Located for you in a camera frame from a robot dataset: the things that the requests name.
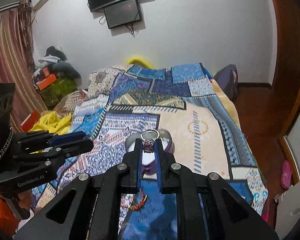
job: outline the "hand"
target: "hand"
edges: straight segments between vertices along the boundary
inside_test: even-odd
[[[21,208],[25,208],[26,210],[29,210],[32,204],[32,193],[31,190],[22,192],[18,194],[18,204]]]

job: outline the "bed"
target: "bed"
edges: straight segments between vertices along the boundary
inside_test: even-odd
[[[92,73],[87,96],[76,102],[70,132],[93,135],[94,148],[67,159],[57,179],[34,188],[32,209],[40,210],[80,173],[94,176],[120,163],[127,137],[146,129],[169,131],[177,162],[196,173],[217,172],[266,217],[268,190],[237,111],[201,63],[160,70],[120,65]],[[156,185],[142,180],[148,199],[137,212],[123,207],[140,195],[122,195],[119,239],[177,239],[175,195],[161,195]]]

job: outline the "wooden floor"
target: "wooden floor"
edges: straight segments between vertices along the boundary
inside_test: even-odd
[[[239,88],[235,101],[242,132],[266,179],[269,190],[269,220],[275,226],[274,197],[284,192],[280,179],[285,154],[277,138],[290,106],[269,88]]]

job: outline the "orange cloth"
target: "orange cloth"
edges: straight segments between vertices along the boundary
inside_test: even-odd
[[[7,203],[0,198],[0,228],[7,235],[12,236],[16,231],[19,220],[17,220]]]

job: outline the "pink shoe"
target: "pink shoe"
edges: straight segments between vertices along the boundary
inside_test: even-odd
[[[291,176],[292,176],[292,169],[290,168],[289,162],[284,161],[282,164],[282,175],[281,175],[281,186],[284,189],[288,189],[291,184]]]

